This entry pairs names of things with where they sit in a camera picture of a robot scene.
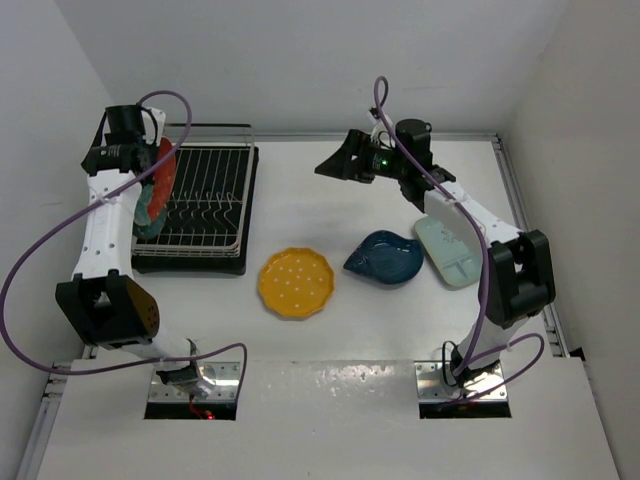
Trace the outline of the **red and teal round plate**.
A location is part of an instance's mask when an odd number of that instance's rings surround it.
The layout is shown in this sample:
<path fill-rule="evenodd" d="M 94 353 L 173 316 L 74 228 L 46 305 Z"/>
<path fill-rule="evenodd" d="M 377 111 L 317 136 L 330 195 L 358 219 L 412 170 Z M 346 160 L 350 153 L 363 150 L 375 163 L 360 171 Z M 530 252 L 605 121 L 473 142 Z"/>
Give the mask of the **red and teal round plate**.
<path fill-rule="evenodd" d="M 176 177 L 176 156 L 169 159 L 152 175 L 152 182 L 143 187 L 136 203 L 133 236 L 151 240 L 163 229 L 168 216 L 168 202 Z"/>

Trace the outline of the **dark blue shell dish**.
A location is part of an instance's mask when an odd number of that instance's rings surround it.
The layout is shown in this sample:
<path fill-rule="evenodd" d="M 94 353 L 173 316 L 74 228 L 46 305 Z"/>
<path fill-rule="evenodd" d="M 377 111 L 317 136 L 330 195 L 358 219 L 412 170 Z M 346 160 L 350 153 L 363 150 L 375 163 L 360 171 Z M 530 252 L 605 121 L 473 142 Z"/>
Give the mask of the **dark blue shell dish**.
<path fill-rule="evenodd" d="M 412 280 L 423 263 L 419 241 L 378 230 L 361 241 L 345 260 L 343 269 L 382 285 L 396 286 Z"/>

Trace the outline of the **yellow polka dot plate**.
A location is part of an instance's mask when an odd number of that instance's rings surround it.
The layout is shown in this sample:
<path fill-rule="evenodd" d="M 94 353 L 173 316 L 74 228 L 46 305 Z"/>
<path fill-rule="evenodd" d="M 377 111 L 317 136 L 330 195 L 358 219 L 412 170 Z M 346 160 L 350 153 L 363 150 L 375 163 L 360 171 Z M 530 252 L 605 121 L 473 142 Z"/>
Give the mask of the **yellow polka dot plate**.
<path fill-rule="evenodd" d="M 257 288 L 268 310 L 302 320 L 326 307 L 335 290 L 335 274 L 320 253 L 290 247 L 269 257 L 259 272 Z"/>

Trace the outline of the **light green rectangular plate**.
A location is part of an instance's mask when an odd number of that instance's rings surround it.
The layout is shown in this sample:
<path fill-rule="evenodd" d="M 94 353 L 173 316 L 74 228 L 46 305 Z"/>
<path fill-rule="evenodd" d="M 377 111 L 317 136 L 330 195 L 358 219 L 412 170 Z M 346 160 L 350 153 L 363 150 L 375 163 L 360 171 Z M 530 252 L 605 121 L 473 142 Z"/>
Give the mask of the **light green rectangular plate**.
<path fill-rule="evenodd" d="M 462 289 L 480 280 L 481 256 L 473 253 L 440 221 L 425 216 L 415 222 L 414 231 L 446 285 Z"/>

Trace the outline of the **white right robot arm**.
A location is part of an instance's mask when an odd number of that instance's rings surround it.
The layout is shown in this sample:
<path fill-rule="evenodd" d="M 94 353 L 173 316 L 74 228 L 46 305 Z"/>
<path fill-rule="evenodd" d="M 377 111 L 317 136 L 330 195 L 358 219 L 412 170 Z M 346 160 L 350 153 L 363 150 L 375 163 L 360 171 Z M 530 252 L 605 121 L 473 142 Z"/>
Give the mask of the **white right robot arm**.
<path fill-rule="evenodd" d="M 460 387 L 498 362 L 521 326 L 555 300 L 556 289 L 548 238 L 501 220 L 473 200 L 434 162 L 431 133 L 431 124 L 418 119 L 393 126 L 379 121 L 370 133 L 352 129 L 315 171 L 363 184 L 378 177 L 397 181 L 406 200 L 480 255 L 480 312 L 454 347 L 444 376 Z"/>

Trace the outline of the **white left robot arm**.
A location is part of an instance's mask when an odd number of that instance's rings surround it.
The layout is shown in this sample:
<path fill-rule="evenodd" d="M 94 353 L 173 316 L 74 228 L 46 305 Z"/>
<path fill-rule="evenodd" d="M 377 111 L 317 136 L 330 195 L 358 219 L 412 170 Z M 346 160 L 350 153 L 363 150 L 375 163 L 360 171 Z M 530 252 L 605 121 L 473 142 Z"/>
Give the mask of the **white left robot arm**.
<path fill-rule="evenodd" d="M 55 299 L 84 344 L 149 360 L 163 384 L 203 400 L 216 387 L 214 370 L 196 360 L 193 341 L 162 326 L 131 265 L 135 211 L 156 185 L 137 177 L 170 151 L 165 121 L 163 111 L 138 104 L 106 108 L 81 163 L 94 209 L 72 278 L 57 284 Z"/>

